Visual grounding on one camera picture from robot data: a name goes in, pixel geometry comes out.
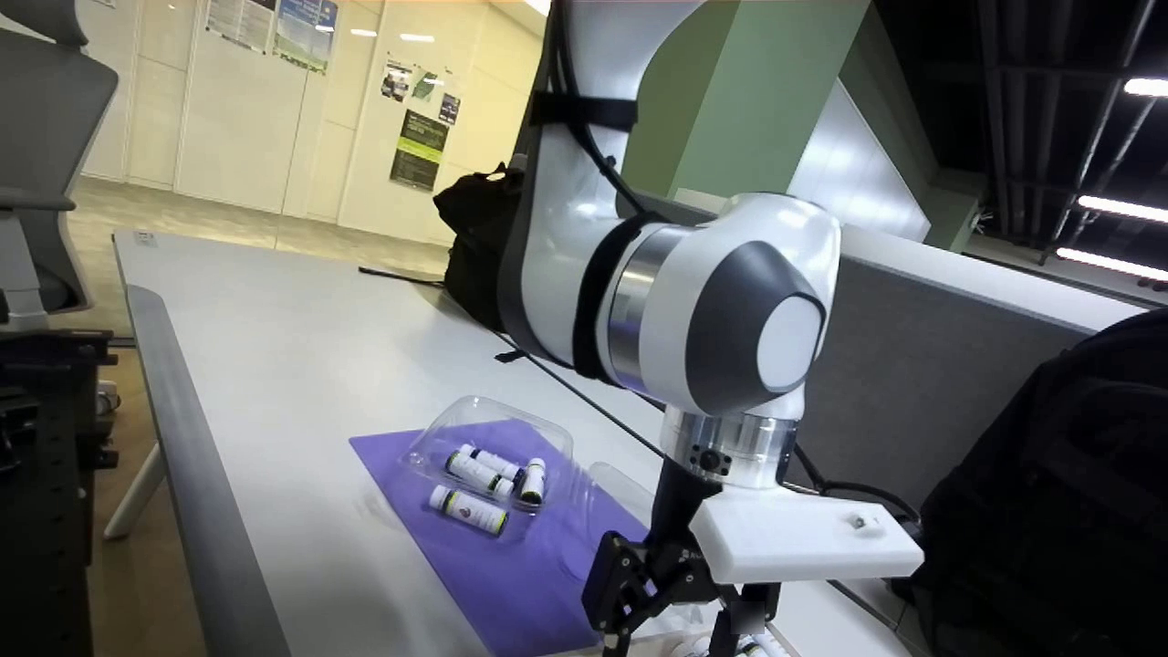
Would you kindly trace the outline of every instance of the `bottle cap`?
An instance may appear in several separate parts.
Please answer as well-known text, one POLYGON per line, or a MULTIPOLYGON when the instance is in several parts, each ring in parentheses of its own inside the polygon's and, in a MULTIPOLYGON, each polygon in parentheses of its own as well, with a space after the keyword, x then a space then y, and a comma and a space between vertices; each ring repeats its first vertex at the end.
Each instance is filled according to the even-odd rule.
POLYGON ((444 507, 444 500, 447 500, 447 484, 434 484, 434 493, 432 493, 432 507, 434 507, 434 510, 441 510, 441 507, 444 507))
POLYGON ((496 479, 492 493, 496 496, 512 496, 516 480, 512 479, 496 479))

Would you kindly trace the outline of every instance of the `poster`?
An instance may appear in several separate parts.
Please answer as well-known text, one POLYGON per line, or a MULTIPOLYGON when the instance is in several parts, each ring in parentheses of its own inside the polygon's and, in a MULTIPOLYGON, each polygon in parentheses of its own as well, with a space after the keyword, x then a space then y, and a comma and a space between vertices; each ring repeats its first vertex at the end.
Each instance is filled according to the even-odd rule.
POLYGON ((337 5, 332 0, 282 0, 277 8, 277 55, 323 72, 337 36, 337 5))
POLYGON ((432 102, 434 87, 436 87, 436 75, 422 69, 419 79, 413 82, 413 100, 432 102))
POLYGON ((413 65, 410 63, 389 63, 388 75, 381 79, 381 93, 393 100, 393 102, 404 102, 410 87, 413 87, 413 65))
POLYGON ((209 34, 230 42, 266 50, 277 0, 210 0, 209 34))
POLYGON ((432 192, 434 183, 436 183, 436 165, 441 165, 444 136, 447 136, 444 124, 422 117, 422 113, 404 109, 389 180, 401 183, 401 186, 415 186, 415 191, 427 191, 427 192, 432 192))
POLYGON ((444 91, 444 93, 441 93, 441 107, 436 107, 436 119, 441 119, 441 124, 455 124, 455 119, 458 119, 458 107, 463 107, 463 102, 458 102, 452 91, 444 91))

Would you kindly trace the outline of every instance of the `small white bottle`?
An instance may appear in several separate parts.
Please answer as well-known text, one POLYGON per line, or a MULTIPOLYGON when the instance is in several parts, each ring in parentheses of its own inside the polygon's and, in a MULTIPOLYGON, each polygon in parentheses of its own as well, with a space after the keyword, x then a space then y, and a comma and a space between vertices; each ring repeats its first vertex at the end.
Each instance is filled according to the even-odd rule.
POLYGON ((512 496, 516 480, 503 479, 500 472, 486 468, 483 458, 469 455, 469 449, 455 449, 444 458, 444 472, 455 474, 467 490, 488 493, 488 496, 512 496))
POLYGON ((506 510, 488 503, 488 500, 478 500, 469 493, 458 493, 458 490, 447 490, 447 484, 434 484, 432 493, 432 507, 444 519, 455 519, 463 524, 475 524, 488 535, 500 535, 506 529, 506 510))
POLYGON ((496 451, 486 451, 486 449, 475 449, 475 444, 458 444, 458 451, 467 449, 469 458, 492 468, 496 474, 503 479, 516 479, 519 474, 519 465, 496 455, 496 451))
POLYGON ((547 465, 536 455, 522 468, 519 500, 528 507, 544 503, 547 465))

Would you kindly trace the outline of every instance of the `white robotic arm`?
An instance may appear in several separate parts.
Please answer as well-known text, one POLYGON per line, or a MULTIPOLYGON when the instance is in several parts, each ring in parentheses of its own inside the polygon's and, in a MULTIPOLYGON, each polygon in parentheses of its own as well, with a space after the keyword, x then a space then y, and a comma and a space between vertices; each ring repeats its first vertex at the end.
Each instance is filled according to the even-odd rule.
POLYGON ((649 541, 607 535, 582 592, 615 653, 669 601, 721 598, 738 614, 731 640, 775 614, 776 580, 920 567, 882 507, 804 500, 775 480, 826 342, 834 220, 754 192, 680 226, 615 175, 642 72, 697 8, 556 0, 522 138, 525 197, 500 269, 503 326, 525 350, 669 410, 649 541))

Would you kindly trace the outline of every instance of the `black chair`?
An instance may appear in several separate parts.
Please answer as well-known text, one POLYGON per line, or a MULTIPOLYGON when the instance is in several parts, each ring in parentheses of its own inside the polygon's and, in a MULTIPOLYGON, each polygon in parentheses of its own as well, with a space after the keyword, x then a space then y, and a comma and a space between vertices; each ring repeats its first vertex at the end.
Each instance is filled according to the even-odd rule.
POLYGON ((37 327, 85 301, 61 213, 118 72, 80 50, 74 0, 0 0, 0 16, 39 34, 0 30, 0 326, 37 327))

